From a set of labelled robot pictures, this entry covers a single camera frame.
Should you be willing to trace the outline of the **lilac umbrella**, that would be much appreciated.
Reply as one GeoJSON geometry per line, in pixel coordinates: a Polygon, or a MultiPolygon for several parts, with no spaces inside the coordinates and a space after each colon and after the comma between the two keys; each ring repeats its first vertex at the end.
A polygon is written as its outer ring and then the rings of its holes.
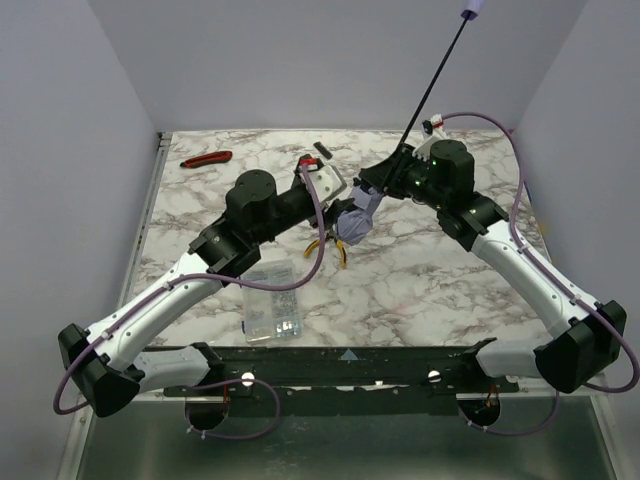
{"type": "MultiPolygon", "coordinates": [[[[443,57],[438,70],[434,74],[434,77],[432,78],[427,91],[423,95],[423,99],[414,112],[414,115],[405,130],[403,139],[405,139],[408,133],[411,131],[418,114],[421,112],[424,103],[426,102],[426,99],[428,98],[433,86],[435,85],[435,82],[437,81],[442,69],[444,68],[444,65],[449,58],[449,55],[451,54],[453,47],[455,46],[455,43],[457,42],[457,39],[459,38],[464,26],[467,22],[473,21],[479,15],[480,9],[482,8],[483,4],[483,1],[469,1],[467,3],[465,10],[461,14],[463,18],[463,24],[461,25],[449,49],[445,53],[445,56],[443,57]]],[[[352,200],[352,209],[341,213],[334,225],[334,232],[336,237],[343,243],[346,243],[348,245],[356,245],[361,240],[363,240],[373,228],[373,216],[380,206],[383,198],[384,194],[382,192],[378,191],[373,186],[369,186],[366,182],[361,183],[359,186],[354,186],[348,197],[349,200],[352,200]]]]}

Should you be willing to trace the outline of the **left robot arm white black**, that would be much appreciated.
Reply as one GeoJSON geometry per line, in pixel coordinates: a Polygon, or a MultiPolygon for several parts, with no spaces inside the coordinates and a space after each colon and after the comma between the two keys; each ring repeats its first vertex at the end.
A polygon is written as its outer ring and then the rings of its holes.
{"type": "Polygon", "coordinates": [[[108,417],[138,394],[195,388],[223,378],[220,357],[203,344],[150,351],[150,342],[191,307],[216,294],[261,258],[260,246],[307,220],[327,225],[324,208],[340,209],[346,182],[331,165],[302,164],[289,190],[278,193],[264,170],[242,173],[226,194],[222,216],[141,295],[104,319],[65,327],[58,342],[72,381],[93,412],[108,417]]]}

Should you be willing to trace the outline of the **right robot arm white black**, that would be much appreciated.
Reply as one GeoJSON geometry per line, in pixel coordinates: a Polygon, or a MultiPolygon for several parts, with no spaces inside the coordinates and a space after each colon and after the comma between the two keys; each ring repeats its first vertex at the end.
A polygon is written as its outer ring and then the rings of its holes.
{"type": "Polygon", "coordinates": [[[438,140],[426,153],[404,144],[358,178],[391,198],[435,210],[444,233],[499,273],[544,324],[548,337],[541,342],[482,342],[475,358],[484,374],[541,378],[572,393],[618,358],[626,313],[573,285],[526,243],[507,213],[475,191],[474,174],[463,143],[438,140]]]}

